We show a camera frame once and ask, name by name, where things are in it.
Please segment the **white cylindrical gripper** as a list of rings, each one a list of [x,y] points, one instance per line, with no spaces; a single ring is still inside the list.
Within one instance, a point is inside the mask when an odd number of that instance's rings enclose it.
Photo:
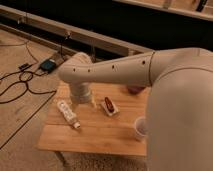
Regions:
[[[89,83],[70,84],[70,98],[74,103],[89,103],[92,99],[92,91]]]

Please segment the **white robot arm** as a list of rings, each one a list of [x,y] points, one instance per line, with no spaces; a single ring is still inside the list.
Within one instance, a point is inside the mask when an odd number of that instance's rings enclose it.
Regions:
[[[149,87],[148,171],[213,171],[213,51],[159,50],[98,63],[78,52],[59,78],[78,103],[90,99],[92,82]]]

